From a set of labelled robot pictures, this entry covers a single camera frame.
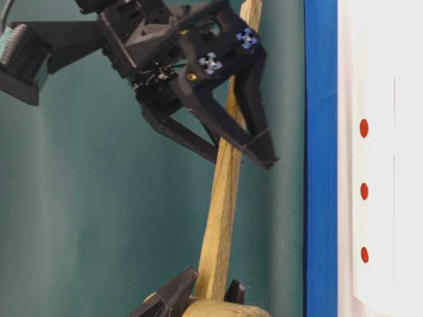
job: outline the blue stripe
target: blue stripe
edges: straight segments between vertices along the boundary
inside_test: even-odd
[[[306,316],[338,316],[337,0],[305,0]]]

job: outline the brass screw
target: brass screw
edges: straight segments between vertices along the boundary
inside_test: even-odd
[[[188,74],[186,74],[186,78],[189,81],[196,81],[197,80],[197,75],[196,74],[193,74],[193,73],[188,73]]]

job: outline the wooden dowel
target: wooden dowel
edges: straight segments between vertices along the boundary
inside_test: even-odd
[[[241,6],[240,16],[251,28],[258,30],[261,10],[262,0],[246,0]],[[229,81],[226,110],[245,127],[233,92],[234,84],[235,78],[232,77]],[[241,152],[222,138],[200,258],[200,276],[196,284],[196,296],[201,299],[223,300],[225,296],[240,166]]]

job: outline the green fabric background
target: green fabric background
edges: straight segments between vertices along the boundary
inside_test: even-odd
[[[11,14],[94,18],[74,1],[17,0]],[[265,1],[261,25],[269,53],[262,91],[281,160],[271,171],[244,162],[229,278],[251,286],[248,304],[296,317],[303,310],[302,1]],[[225,89],[217,94],[223,102]],[[156,134],[100,52],[50,77],[41,105],[0,94],[0,316],[125,316],[198,265],[213,165]],[[186,112],[178,117],[199,128]]]

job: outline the black plastic part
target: black plastic part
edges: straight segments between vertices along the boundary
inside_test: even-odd
[[[198,272],[189,267],[157,289],[127,317],[181,317],[198,278]]]
[[[25,24],[52,47],[48,73],[72,64],[104,45],[104,37],[95,21],[78,22],[14,22],[11,27]]]
[[[38,86],[36,83],[27,84],[8,74],[0,65],[0,90],[31,106],[38,105]]]
[[[99,12],[104,10],[104,8],[112,5],[118,0],[75,0],[79,6],[79,10],[82,14],[86,15],[88,13]]]
[[[234,304],[245,304],[245,293],[248,287],[234,279],[225,293],[225,302]]]
[[[261,168],[277,161],[259,89],[266,52],[228,0],[170,7],[163,0],[76,2],[84,13],[97,12],[98,20],[12,23],[24,25],[22,38],[30,40],[11,43],[19,50],[11,64],[0,67],[1,89],[37,104],[34,80],[45,59],[52,74],[102,48],[112,68],[133,86],[155,131],[211,162],[221,137]],[[233,75],[246,129],[213,98],[213,90]],[[180,108],[199,119],[211,142],[171,118]]]

